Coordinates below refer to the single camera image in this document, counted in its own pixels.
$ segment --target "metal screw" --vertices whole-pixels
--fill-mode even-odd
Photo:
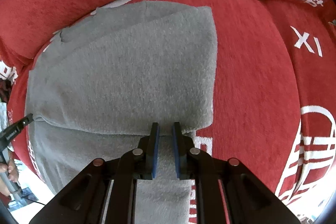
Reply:
[[[232,166],[238,166],[239,165],[239,160],[236,158],[231,158],[229,159],[229,164]]]
[[[142,153],[143,153],[143,151],[142,151],[141,148],[135,148],[135,149],[133,150],[133,154],[134,154],[135,156],[140,156]]]
[[[102,166],[103,163],[104,163],[104,160],[103,160],[103,159],[100,159],[100,158],[98,158],[98,159],[94,159],[94,160],[93,160],[93,165],[94,165],[94,166]]]
[[[198,148],[196,148],[196,147],[191,148],[189,151],[190,151],[190,153],[193,154],[193,155],[198,155],[198,154],[201,152],[201,151],[200,151]]]

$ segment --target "folded towel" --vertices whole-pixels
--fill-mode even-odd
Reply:
[[[26,113],[39,171],[59,192],[94,158],[136,148],[161,126],[157,178],[139,181],[136,224],[187,223],[191,181],[176,178],[171,126],[212,123],[217,54],[211,9],[144,1],[58,32],[29,74]]]

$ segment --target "black tool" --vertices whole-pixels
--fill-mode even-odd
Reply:
[[[178,178],[195,180],[198,224],[226,224],[224,207],[231,224],[300,224],[238,159],[218,160],[195,148],[178,122],[172,135]],[[159,125],[153,123],[136,149],[115,160],[93,160],[30,224],[134,224],[137,180],[155,178],[158,143]],[[0,213],[1,223],[16,223],[1,206]]]
[[[223,200],[231,224],[300,224],[243,163],[214,159],[195,148],[179,122],[173,126],[173,145],[178,178],[195,180],[198,224],[225,224]]]
[[[5,130],[0,133],[0,162],[4,164],[9,163],[9,151],[7,146],[10,142],[23,130],[23,128],[30,124],[33,121],[33,115],[29,114],[28,116],[24,117],[23,119],[13,123]],[[22,198],[22,189],[19,183],[12,182],[8,179],[8,171],[0,173],[0,177],[2,181],[7,186],[10,193],[13,195],[14,199],[20,202]]]

